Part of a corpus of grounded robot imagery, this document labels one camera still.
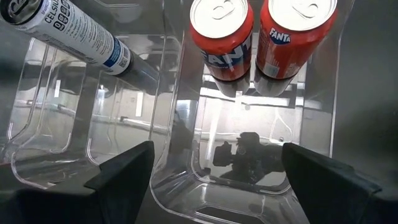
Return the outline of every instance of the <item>barcode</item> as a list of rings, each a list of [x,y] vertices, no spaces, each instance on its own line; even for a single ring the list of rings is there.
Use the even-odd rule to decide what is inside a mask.
[[[278,75],[279,67],[273,66],[270,63],[266,62],[266,66],[264,68],[264,73],[269,77],[275,78]]]
[[[123,57],[128,58],[129,57],[129,50],[127,48],[123,48]]]
[[[122,58],[122,60],[119,62],[119,66],[120,67],[125,67],[127,64],[127,59],[126,58]]]

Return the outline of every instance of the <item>gray surface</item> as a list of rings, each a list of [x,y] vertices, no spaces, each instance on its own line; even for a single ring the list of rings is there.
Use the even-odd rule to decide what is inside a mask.
[[[343,34],[334,158],[398,183],[398,1],[357,0]],[[147,192],[136,223],[194,223],[162,210]]]

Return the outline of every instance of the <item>can rim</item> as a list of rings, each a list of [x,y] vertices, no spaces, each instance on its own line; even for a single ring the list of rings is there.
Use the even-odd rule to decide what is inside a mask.
[[[190,22],[192,27],[202,36],[204,37],[208,37],[208,38],[212,38],[212,39],[219,39],[219,38],[223,38],[226,36],[229,36],[233,33],[235,33],[243,24],[244,21],[246,20],[248,13],[249,13],[249,3],[246,0],[237,0],[241,3],[241,6],[243,8],[244,14],[242,15],[242,18],[240,18],[239,21],[234,21],[233,26],[231,27],[232,29],[230,29],[228,32],[225,33],[214,33],[214,32],[208,32],[207,30],[203,30],[202,27],[200,27],[198,25],[198,23],[196,22],[196,16],[197,16],[197,8],[200,5],[200,3],[203,3],[203,1],[206,0],[194,0],[192,5],[191,5],[191,9],[190,9]],[[214,0],[214,2],[227,2],[225,0]]]
[[[13,19],[9,14],[8,14],[8,6],[11,3],[12,0],[0,0],[0,14],[1,17],[8,22],[11,25],[23,25],[28,23],[29,21],[31,21],[36,15],[37,13],[39,13],[40,9],[42,8],[43,5],[43,0],[40,1],[39,5],[37,6],[37,9],[32,13],[31,16],[29,16],[29,18],[27,18],[25,21],[22,22],[16,22],[15,19]]]
[[[283,28],[286,28],[288,30],[293,30],[293,31],[306,31],[306,30],[312,30],[315,29],[317,27],[320,27],[321,25],[323,25],[328,19],[330,19],[330,17],[333,15],[333,13],[336,11],[337,8],[337,0],[326,0],[326,1],[330,1],[330,8],[327,12],[327,14],[325,14],[325,16],[322,17],[322,19],[318,19],[316,23],[314,23],[312,26],[303,26],[301,29],[292,27],[292,26],[287,26],[287,25],[282,25],[282,22],[280,21],[280,19],[278,19],[278,17],[275,15],[274,12],[274,8],[273,5],[276,1],[280,1],[280,0],[269,0],[268,2],[268,11],[269,14],[271,15],[271,18],[278,23],[278,25],[282,26]]]

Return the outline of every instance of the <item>white can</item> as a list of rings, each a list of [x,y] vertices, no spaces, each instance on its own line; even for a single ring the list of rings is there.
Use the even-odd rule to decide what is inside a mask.
[[[69,0],[0,0],[0,12],[17,30],[110,75],[132,64],[126,45]]]

